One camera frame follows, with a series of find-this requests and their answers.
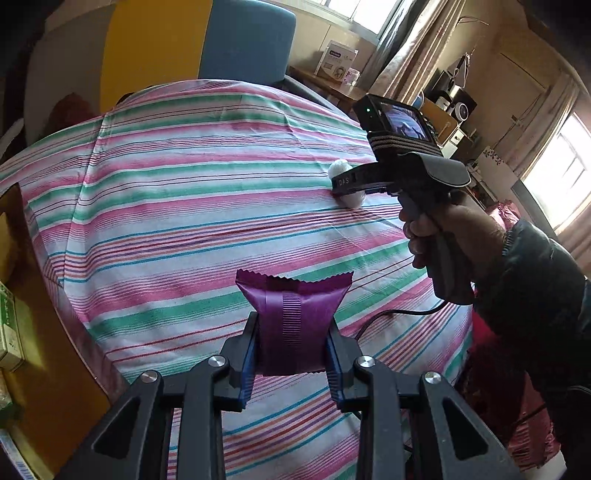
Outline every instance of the round speaker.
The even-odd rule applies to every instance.
[[[470,115],[470,112],[468,111],[468,107],[466,106],[466,104],[461,102],[456,103],[454,113],[456,119],[458,119],[460,122],[468,120],[468,116]]]

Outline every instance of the yellow headboard panel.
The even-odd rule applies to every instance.
[[[111,18],[100,111],[149,85],[197,78],[213,0],[124,0]]]

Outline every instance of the dark jacket sleeve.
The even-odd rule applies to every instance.
[[[530,374],[554,422],[569,475],[591,463],[591,284],[569,253],[528,222],[477,284],[475,307]]]

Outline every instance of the window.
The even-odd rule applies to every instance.
[[[579,117],[567,118],[523,183],[555,230],[591,200],[591,134]]]
[[[399,0],[308,0],[338,13],[378,35]]]

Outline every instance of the device handle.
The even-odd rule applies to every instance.
[[[406,193],[399,193],[398,200],[411,220],[421,216],[421,209]],[[474,302],[472,266],[456,237],[451,232],[438,232],[425,241],[427,274],[433,280],[435,295],[456,305],[471,305]]]

